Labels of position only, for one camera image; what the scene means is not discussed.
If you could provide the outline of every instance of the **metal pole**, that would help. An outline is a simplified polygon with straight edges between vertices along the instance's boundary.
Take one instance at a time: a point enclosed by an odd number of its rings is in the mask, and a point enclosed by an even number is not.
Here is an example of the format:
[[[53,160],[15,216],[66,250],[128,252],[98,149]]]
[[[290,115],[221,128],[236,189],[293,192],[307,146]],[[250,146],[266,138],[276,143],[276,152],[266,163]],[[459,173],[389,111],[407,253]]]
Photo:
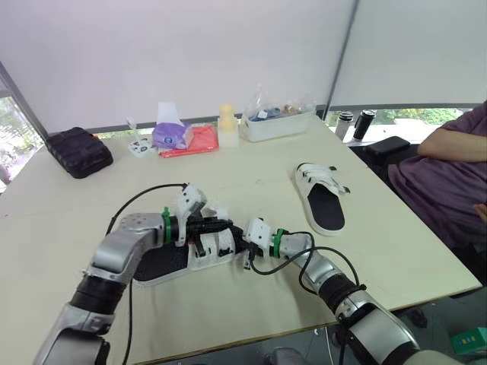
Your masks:
[[[335,75],[333,76],[332,86],[329,89],[328,100],[326,101],[325,110],[323,111],[323,116],[321,117],[321,120],[325,120],[326,114],[328,114],[329,106],[332,103],[333,93],[335,93],[336,82],[338,81],[340,69],[342,68],[342,63],[343,63],[343,59],[345,56],[345,51],[347,49],[347,44],[349,43],[350,33],[352,31],[352,25],[353,25],[353,22],[355,20],[355,14],[357,14],[357,8],[358,8],[359,2],[360,2],[360,0],[354,0],[354,3],[353,3],[353,8],[352,8],[352,13],[350,15],[349,25],[347,26],[347,33],[345,35],[345,40],[343,41],[342,50],[340,52],[340,58],[338,60],[338,64],[336,65]]]

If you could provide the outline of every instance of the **small box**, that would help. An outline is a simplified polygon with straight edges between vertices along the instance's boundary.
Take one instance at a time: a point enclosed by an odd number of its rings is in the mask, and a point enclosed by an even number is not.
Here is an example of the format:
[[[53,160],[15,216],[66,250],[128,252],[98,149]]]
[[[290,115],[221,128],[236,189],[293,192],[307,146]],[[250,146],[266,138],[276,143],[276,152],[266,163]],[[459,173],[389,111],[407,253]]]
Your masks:
[[[454,350],[459,355],[487,354],[487,328],[478,327],[451,338]]]
[[[310,119],[315,115],[314,111],[285,116],[282,118],[261,120],[258,122],[250,121],[246,116],[242,116],[240,122],[240,135],[248,141],[265,141],[286,135],[297,135],[305,133],[309,126]]]

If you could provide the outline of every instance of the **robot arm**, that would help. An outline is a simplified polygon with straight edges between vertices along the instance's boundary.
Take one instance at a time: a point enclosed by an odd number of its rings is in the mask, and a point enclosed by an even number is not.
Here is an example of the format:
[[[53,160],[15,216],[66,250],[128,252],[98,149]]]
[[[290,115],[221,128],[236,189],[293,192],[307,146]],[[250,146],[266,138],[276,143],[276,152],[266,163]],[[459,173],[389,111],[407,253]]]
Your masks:
[[[181,246],[204,233],[230,228],[238,250],[255,246],[271,257],[291,257],[310,249],[310,236],[288,234],[256,219],[243,231],[231,221],[198,215],[205,196],[188,186],[177,198],[176,216],[169,214],[131,214],[117,230],[108,234],[96,251],[72,298],[62,309],[51,332],[39,350],[34,364],[104,364],[110,345],[101,337],[110,330],[114,311],[142,256],[166,244]],[[446,364],[451,359],[432,351],[420,351],[411,332],[362,288],[351,282],[329,259],[309,251],[295,259],[300,268],[310,261],[304,278],[333,311],[346,329],[347,343],[365,364],[416,363]]]
[[[187,186],[177,197],[177,215],[130,214],[117,230],[109,233],[84,271],[83,279],[69,303],[64,305],[55,325],[37,353],[34,364],[106,363],[110,345],[101,335],[110,330],[115,308],[132,280],[142,256],[163,244],[180,245],[191,235],[221,230],[231,221],[193,219],[206,197]]]
[[[285,230],[270,234],[269,226],[260,219],[250,223],[246,240],[255,243],[264,252],[268,250],[271,257],[287,259],[312,248],[309,234],[287,233]],[[304,278],[345,329],[346,344],[361,363],[457,363],[434,351],[420,351],[406,325],[350,281],[328,258],[316,251],[309,251],[295,259],[294,263],[302,269],[308,256],[311,258],[305,268]]]

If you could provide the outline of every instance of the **white slipper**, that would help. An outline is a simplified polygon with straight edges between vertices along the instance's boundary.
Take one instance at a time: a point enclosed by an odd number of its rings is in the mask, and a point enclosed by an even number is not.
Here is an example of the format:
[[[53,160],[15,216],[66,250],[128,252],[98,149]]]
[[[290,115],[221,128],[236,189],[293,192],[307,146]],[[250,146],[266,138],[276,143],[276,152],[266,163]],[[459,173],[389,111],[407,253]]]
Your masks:
[[[336,236],[345,226],[339,196],[350,193],[350,189],[333,177],[335,167],[314,163],[302,163],[294,172],[308,223],[318,233]]]

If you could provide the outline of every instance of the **green band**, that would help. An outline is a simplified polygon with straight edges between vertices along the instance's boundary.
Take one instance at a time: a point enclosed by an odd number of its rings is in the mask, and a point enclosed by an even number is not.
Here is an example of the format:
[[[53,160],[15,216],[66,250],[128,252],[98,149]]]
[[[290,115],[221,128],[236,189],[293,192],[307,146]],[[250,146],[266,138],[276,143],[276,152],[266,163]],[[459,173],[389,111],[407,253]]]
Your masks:
[[[164,243],[170,243],[170,219],[169,219],[169,208],[164,207],[164,212],[162,213],[162,219],[164,220],[164,231],[166,233],[166,239]]]
[[[282,237],[282,234],[284,233],[284,230],[282,228],[279,228],[277,230],[277,234],[274,236],[274,250],[272,252],[272,255],[274,257],[277,257],[279,258],[280,255],[279,255],[279,246],[281,245],[281,237]]]

